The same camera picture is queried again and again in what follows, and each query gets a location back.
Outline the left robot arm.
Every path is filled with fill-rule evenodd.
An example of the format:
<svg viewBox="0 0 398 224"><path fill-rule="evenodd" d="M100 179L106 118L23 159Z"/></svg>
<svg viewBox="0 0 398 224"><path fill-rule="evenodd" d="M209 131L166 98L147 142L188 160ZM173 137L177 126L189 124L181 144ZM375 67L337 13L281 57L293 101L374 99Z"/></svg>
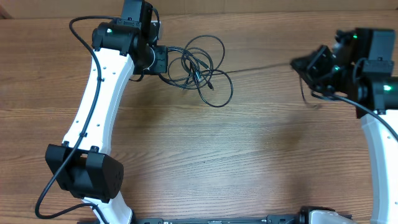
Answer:
<svg viewBox="0 0 398 224"><path fill-rule="evenodd" d="M167 71L167 48L157 43L160 28L147 1L125 1L120 17L101 16L86 44L91 70L74 122L62 143L45 153L51 183L90 207L98 223L136 221L121 193L124 167L111 157L111 137L128 81Z"/></svg>

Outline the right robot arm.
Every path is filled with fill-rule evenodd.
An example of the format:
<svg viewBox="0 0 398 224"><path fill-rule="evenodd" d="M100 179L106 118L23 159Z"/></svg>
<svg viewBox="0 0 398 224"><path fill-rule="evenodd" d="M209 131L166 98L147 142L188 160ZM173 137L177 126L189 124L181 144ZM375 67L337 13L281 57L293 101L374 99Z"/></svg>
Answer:
<svg viewBox="0 0 398 224"><path fill-rule="evenodd" d="M397 77L393 29L338 30L332 49L321 45L290 66L315 98L356 108L369 150L371 223L397 223Z"/></svg>

